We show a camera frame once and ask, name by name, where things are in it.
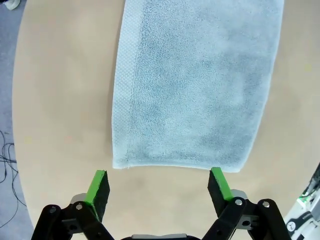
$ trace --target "white shoe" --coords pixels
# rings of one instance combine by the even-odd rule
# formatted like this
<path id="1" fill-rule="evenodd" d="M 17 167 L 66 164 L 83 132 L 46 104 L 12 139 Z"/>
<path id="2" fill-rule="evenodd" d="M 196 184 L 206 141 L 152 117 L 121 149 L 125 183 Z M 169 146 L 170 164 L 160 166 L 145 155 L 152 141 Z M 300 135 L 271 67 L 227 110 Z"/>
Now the white shoe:
<path id="1" fill-rule="evenodd" d="M 20 0 L 8 0 L 4 2 L 4 5 L 9 10 L 15 9 L 16 7 L 19 6 L 19 4 L 20 4 Z"/>

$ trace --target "beige table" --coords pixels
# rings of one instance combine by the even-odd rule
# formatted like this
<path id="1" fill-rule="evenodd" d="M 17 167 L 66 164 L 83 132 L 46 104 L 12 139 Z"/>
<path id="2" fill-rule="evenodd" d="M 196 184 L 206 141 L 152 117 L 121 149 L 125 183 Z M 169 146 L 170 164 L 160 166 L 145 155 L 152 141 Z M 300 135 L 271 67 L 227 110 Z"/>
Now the beige table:
<path id="1" fill-rule="evenodd" d="M 216 219 L 208 172 L 176 167 L 112 169 L 111 108 L 124 0 L 28 0 L 13 79 L 16 157 L 30 217 L 67 206 L 107 169 L 104 224 L 131 234 L 202 237 Z M 318 0 L 286 1 L 269 100 L 254 148 L 232 188 L 286 212 L 320 160 Z"/>

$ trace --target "green pad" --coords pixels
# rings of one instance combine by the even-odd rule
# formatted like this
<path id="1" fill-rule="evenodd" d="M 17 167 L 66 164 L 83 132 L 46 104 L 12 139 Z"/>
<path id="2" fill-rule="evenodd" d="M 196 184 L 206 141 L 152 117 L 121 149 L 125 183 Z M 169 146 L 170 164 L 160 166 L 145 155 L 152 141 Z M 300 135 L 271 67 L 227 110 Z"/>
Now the green pad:
<path id="1" fill-rule="evenodd" d="M 213 167 L 211 168 L 211 172 L 216 180 L 216 182 L 219 185 L 220 191 L 222 193 L 223 199 L 225 201 L 230 201 L 231 199 L 234 198 L 230 187 L 227 183 L 227 180 L 224 176 L 224 173 L 222 172 L 220 167 Z"/>
<path id="2" fill-rule="evenodd" d="M 110 193 L 107 171 L 97 170 L 86 193 L 84 202 L 88 204 L 101 222 L 105 214 Z"/>

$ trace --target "floor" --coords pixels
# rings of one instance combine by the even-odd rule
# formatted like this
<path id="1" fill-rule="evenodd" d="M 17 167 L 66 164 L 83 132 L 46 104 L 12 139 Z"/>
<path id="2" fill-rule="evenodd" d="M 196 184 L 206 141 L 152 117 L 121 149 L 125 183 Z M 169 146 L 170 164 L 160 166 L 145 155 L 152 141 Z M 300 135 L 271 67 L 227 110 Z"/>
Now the floor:
<path id="1" fill-rule="evenodd" d="M 3 4 L 0 5 L 0 130 L 4 133 L 6 143 L 14 142 L 11 104 L 12 79 L 18 31 L 25 4 L 26 0 L 21 0 L 20 6 L 12 11 L 9 11 Z M 13 152 L 11 149 L 11 158 L 14 158 Z M 0 239 L 30 240 L 33 226 L 28 210 L 17 201 L 13 193 L 13 174 L 8 165 L 6 172 L 5 181 L 0 183 Z M 3 162 L 0 162 L 0 182 L 4 177 L 5 166 Z M 14 180 L 14 189 L 18 198 L 24 203 L 19 175 Z"/>

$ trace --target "screw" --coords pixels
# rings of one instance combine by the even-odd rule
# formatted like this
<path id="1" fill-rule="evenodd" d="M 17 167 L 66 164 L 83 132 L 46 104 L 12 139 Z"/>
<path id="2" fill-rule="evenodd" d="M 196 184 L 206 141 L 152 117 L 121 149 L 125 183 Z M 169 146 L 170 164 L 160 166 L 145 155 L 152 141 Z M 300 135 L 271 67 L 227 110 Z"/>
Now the screw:
<path id="1" fill-rule="evenodd" d="M 55 207 L 55 206 L 52 206 L 52 207 L 49 209 L 49 213 L 53 214 L 56 210 L 57 210 L 56 207 Z"/>
<path id="2" fill-rule="evenodd" d="M 262 205 L 263 205 L 265 208 L 270 207 L 270 204 L 269 204 L 267 201 L 264 201 L 264 202 L 262 203 Z"/>
<path id="3" fill-rule="evenodd" d="M 77 210 L 80 210 L 80 209 L 82 209 L 82 205 L 79 203 L 77 206 L 75 206 L 75 208 L 76 208 Z"/>
<path id="4" fill-rule="evenodd" d="M 242 205 L 242 201 L 240 199 L 235 200 L 235 204 L 237 204 L 238 206 Z"/>

